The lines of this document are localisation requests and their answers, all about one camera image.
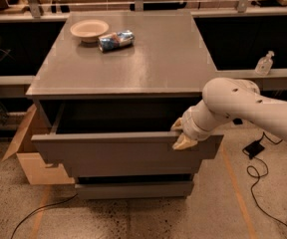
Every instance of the bowl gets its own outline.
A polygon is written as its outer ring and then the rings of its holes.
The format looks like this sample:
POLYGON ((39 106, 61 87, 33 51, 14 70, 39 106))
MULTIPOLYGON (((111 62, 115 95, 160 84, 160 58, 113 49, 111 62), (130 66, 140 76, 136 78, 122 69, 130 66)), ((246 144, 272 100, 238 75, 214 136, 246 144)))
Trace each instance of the bowl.
POLYGON ((83 20, 71 27, 73 36, 79 37, 85 43, 98 41, 99 36, 109 30, 109 25, 101 20, 83 20))

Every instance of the soda can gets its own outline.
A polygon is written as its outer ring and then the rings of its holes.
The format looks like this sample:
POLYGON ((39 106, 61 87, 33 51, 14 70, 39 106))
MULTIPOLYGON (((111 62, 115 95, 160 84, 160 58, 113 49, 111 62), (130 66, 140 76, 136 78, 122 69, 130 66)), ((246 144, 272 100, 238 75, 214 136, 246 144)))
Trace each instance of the soda can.
POLYGON ((132 31, 124 30, 110 33, 99 38, 98 44, 102 52, 110 51, 134 43, 135 36, 132 31))

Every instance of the spray bottle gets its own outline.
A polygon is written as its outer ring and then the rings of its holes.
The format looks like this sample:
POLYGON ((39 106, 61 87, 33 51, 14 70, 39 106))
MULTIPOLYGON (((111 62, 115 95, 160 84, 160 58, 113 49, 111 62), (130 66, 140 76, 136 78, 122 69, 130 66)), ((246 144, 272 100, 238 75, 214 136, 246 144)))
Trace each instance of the spray bottle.
POLYGON ((268 75, 273 65, 273 60, 272 60, 273 56, 274 56, 274 52, 269 51, 265 57, 261 58, 256 65, 255 73, 261 76, 268 75))

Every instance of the can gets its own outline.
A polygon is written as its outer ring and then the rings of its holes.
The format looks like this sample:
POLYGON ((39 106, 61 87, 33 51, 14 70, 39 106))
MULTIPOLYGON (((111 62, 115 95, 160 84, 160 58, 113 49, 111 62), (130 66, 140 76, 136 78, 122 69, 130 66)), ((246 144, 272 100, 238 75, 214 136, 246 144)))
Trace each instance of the can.
POLYGON ((110 33, 99 38, 98 44, 102 52, 114 50, 134 43, 135 35, 130 30, 110 33))

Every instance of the floor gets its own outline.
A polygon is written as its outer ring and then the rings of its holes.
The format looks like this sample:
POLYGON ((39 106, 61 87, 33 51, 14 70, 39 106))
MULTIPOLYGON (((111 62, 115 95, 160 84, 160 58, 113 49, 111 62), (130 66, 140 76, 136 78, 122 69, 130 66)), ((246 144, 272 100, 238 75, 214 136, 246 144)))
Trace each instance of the floor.
MULTIPOLYGON (((258 160, 250 160, 242 149, 262 135, 262 129, 244 122, 220 128, 223 143, 215 159, 205 160, 194 177, 187 198, 81 200, 42 209, 17 225, 33 210, 68 200, 72 185, 30 185, 16 157, 2 162, 9 138, 0 138, 0 239, 247 239, 287 238, 287 227, 265 215, 255 204, 247 173, 258 160)), ((274 135, 267 133, 273 140, 274 135)), ((259 204, 287 224, 287 143, 275 145, 266 138, 258 157, 269 174, 254 187, 259 204)))

